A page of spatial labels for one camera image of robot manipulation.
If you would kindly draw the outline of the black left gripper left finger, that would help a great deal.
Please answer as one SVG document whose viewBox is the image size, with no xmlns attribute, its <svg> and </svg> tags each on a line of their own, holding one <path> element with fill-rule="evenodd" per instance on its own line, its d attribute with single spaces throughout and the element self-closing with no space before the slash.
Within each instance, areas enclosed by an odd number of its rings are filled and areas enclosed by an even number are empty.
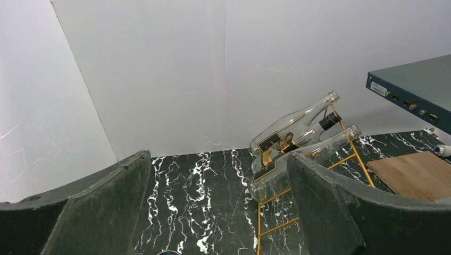
<svg viewBox="0 0 451 255">
<path fill-rule="evenodd" d="M 1 203 L 1 254 L 134 254 L 151 153 L 19 202 Z"/>
</svg>

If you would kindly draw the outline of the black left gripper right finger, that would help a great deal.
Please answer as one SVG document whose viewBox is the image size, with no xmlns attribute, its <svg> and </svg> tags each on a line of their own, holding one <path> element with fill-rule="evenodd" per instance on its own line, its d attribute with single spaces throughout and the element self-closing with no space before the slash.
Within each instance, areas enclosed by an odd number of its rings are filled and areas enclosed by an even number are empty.
<svg viewBox="0 0 451 255">
<path fill-rule="evenodd" d="M 372 188 L 295 152 L 287 173 L 310 254 L 450 254 L 450 205 Z"/>
</svg>

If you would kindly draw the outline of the gold wire wine rack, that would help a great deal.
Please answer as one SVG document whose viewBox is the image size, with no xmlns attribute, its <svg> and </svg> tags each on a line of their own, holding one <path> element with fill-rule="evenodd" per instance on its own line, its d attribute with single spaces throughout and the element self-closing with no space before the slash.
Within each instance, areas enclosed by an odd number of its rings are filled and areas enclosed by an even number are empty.
<svg viewBox="0 0 451 255">
<path fill-rule="evenodd" d="M 311 125 L 315 125 L 317 124 L 321 119 L 323 119 L 324 117 L 326 117 L 328 114 L 332 113 L 332 112 L 336 112 L 336 109 L 333 105 L 333 103 L 331 105 L 329 105 L 329 107 L 322 112 L 320 115 L 318 115 L 313 122 L 310 124 Z M 343 126 L 342 127 L 342 131 L 345 130 L 347 128 L 347 126 Z M 329 166 L 329 169 L 334 169 L 335 167 L 345 163 L 346 161 L 352 159 L 352 158 L 356 158 L 357 161 L 359 162 L 359 165 L 364 173 L 364 175 L 366 176 L 366 179 L 368 181 L 368 185 L 369 186 L 374 186 L 374 183 L 368 173 L 368 170 L 365 168 L 364 163 L 359 155 L 359 153 L 357 152 L 353 141 L 349 142 L 348 144 L 346 144 L 345 146 L 350 146 L 352 149 L 352 153 L 349 154 L 347 157 L 343 158 L 341 161 L 332 164 L 331 166 Z M 268 209 L 273 205 L 273 202 L 276 201 L 277 205 L 275 205 L 275 208 L 277 209 L 277 211 L 281 214 L 281 216 L 284 216 L 286 212 L 288 212 L 290 215 L 292 215 L 294 213 L 294 209 L 291 206 L 285 207 L 284 206 L 284 201 L 285 198 L 291 198 L 292 196 L 290 195 L 291 192 L 291 186 L 290 189 L 283 191 L 282 193 L 280 193 L 279 195 L 275 196 L 274 198 L 265 201 L 265 202 L 257 202 L 257 209 L 258 209 L 258 216 L 257 216 L 257 234 L 256 234 L 256 252 L 257 254 L 261 254 L 262 253 L 262 241 L 263 239 L 265 239 L 266 237 L 268 237 L 270 234 L 278 231 L 278 230 L 283 230 L 285 229 L 285 227 L 289 226 L 290 224 L 293 224 L 295 222 L 297 222 L 299 220 L 299 217 L 296 216 L 294 218 L 288 218 L 286 219 L 282 224 L 279 224 L 277 226 L 274 226 L 273 228 L 268 228 L 266 226 L 266 220 L 265 220 L 265 213 L 264 213 L 264 209 Z"/>
</svg>

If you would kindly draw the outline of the clear pear-shaped glass bottle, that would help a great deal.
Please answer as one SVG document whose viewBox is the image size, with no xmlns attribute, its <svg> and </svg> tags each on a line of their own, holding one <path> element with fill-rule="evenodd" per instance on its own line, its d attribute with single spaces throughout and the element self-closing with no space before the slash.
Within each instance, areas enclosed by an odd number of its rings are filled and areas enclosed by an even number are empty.
<svg viewBox="0 0 451 255">
<path fill-rule="evenodd" d="M 321 165 L 336 151 L 361 134 L 361 130 L 356 125 L 351 125 L 324 141 L 282 154 L 248 180 L 247 188 L 251 197 L 261 203 L 290 189 L 287 172 L 287 160 L 290 154 L 300 154 Z"/>
</svg>

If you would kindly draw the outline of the clear square bottle black cap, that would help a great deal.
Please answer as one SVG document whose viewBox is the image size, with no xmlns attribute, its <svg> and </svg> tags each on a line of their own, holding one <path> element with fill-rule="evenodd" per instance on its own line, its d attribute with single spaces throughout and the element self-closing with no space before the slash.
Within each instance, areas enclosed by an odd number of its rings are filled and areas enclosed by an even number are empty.
<svg viewBox="0 0 451 255">
<path fill-rule="evenodd" d="M 332 112 L 311 126 L 299 125 L 285 135 L 275 134 L 263 141 L 263 152 L 252 163 L 252 172 L 257 173 L 282 154 L 320 141 L 320 136 L 341 121 L 341 116 Z"/>
</svg>

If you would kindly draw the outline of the clear bottle with dark label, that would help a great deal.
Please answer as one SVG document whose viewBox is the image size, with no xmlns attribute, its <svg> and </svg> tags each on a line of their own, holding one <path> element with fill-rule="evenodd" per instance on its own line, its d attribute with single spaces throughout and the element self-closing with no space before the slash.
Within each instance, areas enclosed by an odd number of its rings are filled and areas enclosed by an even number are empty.
<svg viewBox="0 0 451 255">
<path fill-rule="evenodd" d="M 251 153 L 258 157 L 294 128 L 310 126 L 318 115 L 324 112 L 329 105 L 338 101 L 339 98 L 338 93 L 333 90 L 312 105 L 278 119 L 251 140 L 249 144 Z"/>
</svg>

